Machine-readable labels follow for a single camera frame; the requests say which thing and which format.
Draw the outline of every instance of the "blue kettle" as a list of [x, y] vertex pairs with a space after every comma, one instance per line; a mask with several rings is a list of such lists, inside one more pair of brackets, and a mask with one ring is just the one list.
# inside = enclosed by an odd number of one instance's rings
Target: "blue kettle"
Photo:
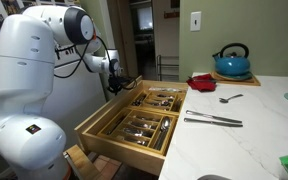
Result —
[[[241, 47], [244, 50], [244, 56], [237, 56], [235, 52], [226, 54], [224, 51], [231, 47]], [[247, 46], [241, 43], [231, 43], [222, 48], [222, 50], [216, 54], [213, 54], [213, 58], [216, 61], [215, 70], [221, 75], [239, 76], [246, 74], [250, 71], [250, 62], [247, 59], [249, 50]]]

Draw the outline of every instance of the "metal spoon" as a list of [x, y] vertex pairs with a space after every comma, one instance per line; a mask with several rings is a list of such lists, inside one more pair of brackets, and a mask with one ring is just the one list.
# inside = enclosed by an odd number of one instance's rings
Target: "metal spoon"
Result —
[[243, 94], [238, 94], [238, 95], [232, 96], [232, 97], [230, 97], [230, 98], [228, 98], [228, 99], [220, 98], [220, 102], [221, 102], [221, 103], [228, 103], [228, 101], [229, 101], [230, 99], [237, 98], [237, 97], [241, 97], [241, 96], [243, 96]]
[[157, 141], [154, 145], [154, 149], [160, 150], [163, 144], [163, 141], [166, 137], [167, 131], [171, 126], [171, 119], [168, 116], [165, 116], [162, 120], [161, 128], [160, 128], [160, 135], [157, 138]]

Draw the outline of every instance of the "countertop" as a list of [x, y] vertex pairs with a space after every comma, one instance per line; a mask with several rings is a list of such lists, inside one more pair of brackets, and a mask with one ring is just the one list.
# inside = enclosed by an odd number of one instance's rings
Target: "countertop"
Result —
[[[288, 77], [256, 76], [261, 86], [217, 84], [214, 92], [189, 90], [160, 174], [160, 180], [288, 179], [279, 157], [288, 155]], [[219, 98], [236, 94], [228, 104]], [[184, 122], [193, 110], [243, 121], [242, 128]]]

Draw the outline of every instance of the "butter knife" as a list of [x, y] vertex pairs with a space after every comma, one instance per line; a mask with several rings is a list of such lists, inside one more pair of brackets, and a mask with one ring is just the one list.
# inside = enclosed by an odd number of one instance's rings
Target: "butter knife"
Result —
[[219, 126], [226, 126], [226, 127], [243, 127], [243, 124], [231, 124], [231, 123], [216, 122], [216, 121], [204, 121], [204, 120], [191, 119], [191, 118], [184, 118], [184, 121], [185, 122], [205, 123], [205, 124], [212, 124], [212, 125], [219, 125]]
[[219, 116], [213, 116], [213, 115], [209, 115], [209, 114], [203, 114], [203, 113], [194, 112], [194, 111], [191, 111], [191, 110], [187, 110], [187, 111], [186, 111], [186, 114], [204, 116], [204, 117], [207, 117], [207, 118], [212, 118], [212, 119], [216, 119], [216, 120], [220, 120], [220, 121], [225, 121], [225, 122], [230, 122], [230, 123], [242, 123], [242, 121], [238, 121], [238, 120], [234, 120], [234, 119], [229, 119], [229, 118], [224, 118], [224, 117], [219, 117]]

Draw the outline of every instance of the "wooden drawer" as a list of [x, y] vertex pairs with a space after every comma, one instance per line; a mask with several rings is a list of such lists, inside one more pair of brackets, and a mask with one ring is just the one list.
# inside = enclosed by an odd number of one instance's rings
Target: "wooden drawer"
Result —
[[[121, 92], [75, 128], [81, 148], [159, 175], [187, 87], [186, 83], [138, 81], [135, 89]], [[170, 119], [170, 128], [157, 148], [165, 118]]]

